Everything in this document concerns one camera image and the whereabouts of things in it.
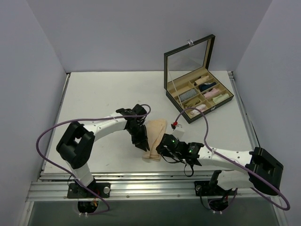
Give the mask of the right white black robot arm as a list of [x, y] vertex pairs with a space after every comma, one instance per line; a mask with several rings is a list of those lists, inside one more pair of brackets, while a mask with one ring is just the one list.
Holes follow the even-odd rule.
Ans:
[[278, 194], [284, 166], [261, 147], [252, 151], [216, 149], [203, 143], [185, 143], [171, 134], [164, 134], [156, 150], [164, 157], [177, 158], [192, 167], [221, 168], [209, 182], [214, 194], [233, 188], [254, 188], [271, 196]]

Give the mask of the beige underwear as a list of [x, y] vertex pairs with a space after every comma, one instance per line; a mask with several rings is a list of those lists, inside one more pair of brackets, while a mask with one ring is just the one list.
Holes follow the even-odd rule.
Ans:
[[165, 119], [150, 120], [147, 122], [146, 129], [150, 150], [142, 156], [144, 161], [160, 161], [161, 155], [157, 152], [156, 148], [160, 144], [166, 128], [167, 121]]

